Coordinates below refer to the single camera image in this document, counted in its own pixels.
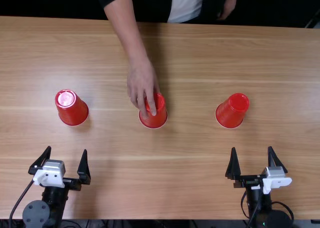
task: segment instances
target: black cable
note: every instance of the black cable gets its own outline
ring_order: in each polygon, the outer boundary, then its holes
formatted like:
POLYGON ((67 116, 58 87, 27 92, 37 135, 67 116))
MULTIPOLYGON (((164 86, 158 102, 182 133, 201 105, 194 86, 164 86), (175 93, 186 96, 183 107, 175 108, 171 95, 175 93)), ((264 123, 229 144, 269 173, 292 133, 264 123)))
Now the black cable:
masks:
POLYGON ((88 221, 86 222, 85 228, 88 228, 89 221, 90 221, 90 220, 88 219, 88 221))
POLYGON ((262 193, 263 193, 263 183, 260 184, 260 194, 259 194, 258 202, 256 203, 256 206, 255 206, 255 208, 254 208, 254 211, 253 211, 253 213, 252 213, 251 218, 250 218, 249 221, 248 221, 248 224, 246 225, 246 228, 249 228, 249 227, 250 227, 250 224, 251 224, 252 220, 254 219, 254 217, 255 217, 255 215, 256 215, 256 213, 257 213, 258 206, 259 206, 260 201, 261 201, 262 193))
POLYGON ((194 219, 192 219, 191 221, 192 221, 194 227, 195 227, 195 228, 198 228, 196 221, 195 221, 194 219))
POLYGON ((64 219, 62 222, 70 222, 70 223, 73 223, 73 224, 75 224, 75 225, 77 225, 78 227, 81 228, 81 225, 79 225, 77 222, 72 221, 72 220, 64 219))
POLYGON ((295 221, 295 216, 294 216, 294 213, 292 212, 292 210, 289 208, 289 206, 287 206, 286 204, 280 202, 280 201, 274 201, 271 203, 272 205, 273 204, 280 204, 282 205, 284 208, 286 208, 286 210, 290 213, 290 216, 291 216, 291 221, 292 223, 295 221))
POLYGON ((244 207, 243 207, 243 204, 244 204, 244 200, 245 200, 246 195, 247 195, 247 192, 245 191, 245 192, 243 193, 242 198, 241 198, 241 203, 240 203, 240 205, 241 205, 241 210, 242 210, 244 216, 247 217, 248 219, 250 219, 249 216, 246 215, 245 210, 244 210, 244 207))
POLYGON ((19 199, 17 200, 17 202, 15 203, 10 216, 9 216, 9 228, 12 228, 12 217, 14 216, 14 213, 19 205, 19 203, 21 202, 21 200, 23 199, 23 197, 26 195, 26 193, 28 192, 28 190, 30 189, 30 187, 32 186, 32 184, 34 183, 34 180, 32 178, 32 180, 30 181, 30 183, 27 185, 27 187, 24 189, 24 191, 22 192, 22 194, 20 195, 19 199))

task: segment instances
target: dark background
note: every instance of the dark background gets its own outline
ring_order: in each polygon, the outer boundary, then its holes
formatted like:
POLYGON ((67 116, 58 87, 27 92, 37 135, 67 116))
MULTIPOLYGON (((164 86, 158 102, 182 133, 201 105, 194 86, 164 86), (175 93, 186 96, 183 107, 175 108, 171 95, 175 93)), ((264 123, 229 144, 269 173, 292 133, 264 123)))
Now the dark background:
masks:
MULTIPOLYGON (((221 24, 304 28, 320 0, 237 0, 221 24)), ((98 0, 0 0, 0 15, 106 20, 98 0)))

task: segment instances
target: finger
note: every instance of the finger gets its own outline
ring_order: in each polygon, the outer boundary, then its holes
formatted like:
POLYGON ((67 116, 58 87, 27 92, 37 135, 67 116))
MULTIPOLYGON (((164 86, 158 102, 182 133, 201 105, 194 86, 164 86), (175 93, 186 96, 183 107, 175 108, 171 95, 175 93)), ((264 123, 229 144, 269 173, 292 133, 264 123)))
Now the finger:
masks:
POLYGON ((132 104, 139 109, 137 97, 138 97, 137 92, 134 89, 131 89, 130 100, 132 104))
POLYGON ((138 91, 137 101, 138 101, 138 108, 141 111, 142 116, 147 117, 144 93, 145 92, 143 90, 138 91))
POLYGON ((225 20, 228 17, 228 13, 227 12, 222 12, 221 16, 217 19, 218 21, 222 21, 225 20))
POLYGON ((150 112, 153 116, 157 114, 156 104, 155 104, 155 97, 153 89, 148 89, 145 91, 146 93, 146 100, 148 101, 150 112))
POLYGON ((155 92, 161 94, 161 92, 160 92, 160 86, 159 86, 159 83, 158 83, 157 79, 154 81, 154 85, 153 85, 153 86, 154 86, 155 92))

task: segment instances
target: upside-down cup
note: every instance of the upside-down cup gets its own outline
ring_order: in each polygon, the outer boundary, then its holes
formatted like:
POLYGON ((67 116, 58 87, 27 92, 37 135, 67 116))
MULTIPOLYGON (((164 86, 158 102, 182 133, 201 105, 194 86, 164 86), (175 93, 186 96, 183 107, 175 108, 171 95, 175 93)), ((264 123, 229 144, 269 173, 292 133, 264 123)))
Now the upside-down cup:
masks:
POLYGON ((153 97, 154 97, 154 103, 156 108, 156 115, 153 116, 151 114, 150 106, 148 104, 147 98, 145 98, 144 104, 146 108, 147 118, 144 118, 141 114, 141 111, 139 111, 139 119, 142 125, 144 125, 145 127, 150 129, 157 129, 162 127, 166 123, 168 118, 168 113, 166 109, 165 98, 159 93, 155 93, 153 97))
POLYGON ((80 125, 89 115, 87 104, 69 89, 60 90, 56 94, 55 105, 60 119, 68 126, 80 125))
POLYGON ((225 128, 236 128, 243 122, 249 105, 246 95, 235 93, 217 107, 215 118, 225 128))

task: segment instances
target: wooden table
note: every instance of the wooden table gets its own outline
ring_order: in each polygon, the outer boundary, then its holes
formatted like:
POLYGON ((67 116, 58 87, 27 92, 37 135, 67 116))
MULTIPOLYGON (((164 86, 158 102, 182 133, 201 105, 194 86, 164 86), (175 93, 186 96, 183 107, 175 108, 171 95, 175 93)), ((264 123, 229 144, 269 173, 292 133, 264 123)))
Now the wooden table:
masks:
MULTIPOLYGON (((108 21, 0 18, 0 218, 8 218, 50 145, 66 176, 88 150, 91 185, 70 191, 64 218, 243 219, 245 189, 225 178, 236 147, 242 174, 259 174, 273 146, 293 182, 272 192, 297 219, 320 218, 320 30, 140 24, 167 101, 157 130, 127 96, 128 61, 108 21), (74 90, 89 120, 64 125, 55 94, 74 90), (243 124, 214 110, 233 93, 251 101, 243 124)), ((33 185, 18 207, 40 200, 33 185)))

